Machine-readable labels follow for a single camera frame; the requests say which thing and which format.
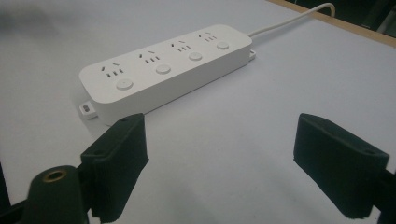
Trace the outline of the white power strip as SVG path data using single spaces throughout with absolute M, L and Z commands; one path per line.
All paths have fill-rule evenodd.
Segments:
M 251 61 L 252 39 L 227 25 L 213 25 L 94 63 L 79 73 L 89 100 L 85 119 L 106 125 L 148 113 L 239 69 Z

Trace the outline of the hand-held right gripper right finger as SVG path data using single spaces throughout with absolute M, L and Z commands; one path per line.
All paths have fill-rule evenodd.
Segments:
M 294 161 L 348 218 L 366 218 L 375 207 L 389 218 L 389 154 L 335 123 L 301 114 Z

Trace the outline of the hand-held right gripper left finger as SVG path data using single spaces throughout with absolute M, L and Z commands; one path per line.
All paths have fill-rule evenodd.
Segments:
M 141 113 L 118 120 L 89 146 L 81 154 L 79 180 L 92 215 L 103 223 L 119 219 L 148 161 Z

